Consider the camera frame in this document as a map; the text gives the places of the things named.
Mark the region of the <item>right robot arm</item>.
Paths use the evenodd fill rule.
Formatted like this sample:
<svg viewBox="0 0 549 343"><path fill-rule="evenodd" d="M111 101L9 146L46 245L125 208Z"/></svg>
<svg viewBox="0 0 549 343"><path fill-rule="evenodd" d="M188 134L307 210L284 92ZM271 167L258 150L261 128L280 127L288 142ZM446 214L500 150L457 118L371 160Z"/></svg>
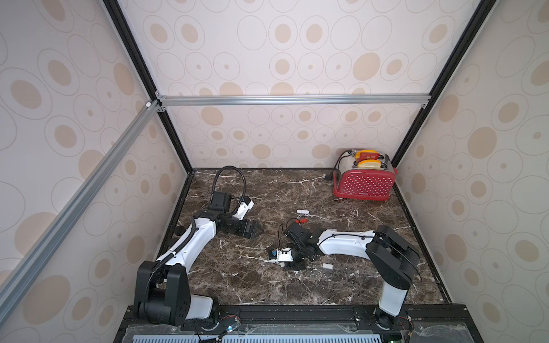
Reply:
<svg viewBox="0 0 549 343"><path fill-rule="evenodd" d="M382 330L397 324L414 278L420 277L420 254L391 227L380 225L376 230L366 232L310 232L301 224L293 223L286 229L285 236L292 244L269 252L268 257L292 270L304 270L306 260L325 255L346 255L371 261L383 279L374 311L375 322Z"/></svg>

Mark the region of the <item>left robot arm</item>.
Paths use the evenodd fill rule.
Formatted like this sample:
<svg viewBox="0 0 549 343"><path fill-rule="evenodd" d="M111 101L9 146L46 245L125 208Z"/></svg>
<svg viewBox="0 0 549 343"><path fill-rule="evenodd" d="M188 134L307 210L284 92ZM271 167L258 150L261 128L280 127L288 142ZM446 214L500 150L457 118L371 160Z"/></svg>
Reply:
<svg viewBox="0 0 549 343"><path fill-rule="evenodd" d="M215 192L209 206L191 218L183 235L158 259L143 262L137 271L133 312L140 320L152 324L183 326L198 320L216 326L220 311L218 301L192 294L188 274L207 243L219 232L251 239L258 235L259 224L247 219L254 202L247 195L230 209L231 196Z"/></svg>

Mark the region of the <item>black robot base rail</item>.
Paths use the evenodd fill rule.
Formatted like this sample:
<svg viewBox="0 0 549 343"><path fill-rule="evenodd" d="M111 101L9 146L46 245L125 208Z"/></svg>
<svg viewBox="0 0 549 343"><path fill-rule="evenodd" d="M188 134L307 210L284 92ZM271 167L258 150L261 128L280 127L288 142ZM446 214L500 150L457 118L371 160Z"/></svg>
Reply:
<svg viewBox="0 0 549 343"><path fill-rule="evenodd" d="M206 330L148 324L128 313L116 342L481 342L463 304L406 305L389 329L375 323L372 305L222 306Z"/></svg>

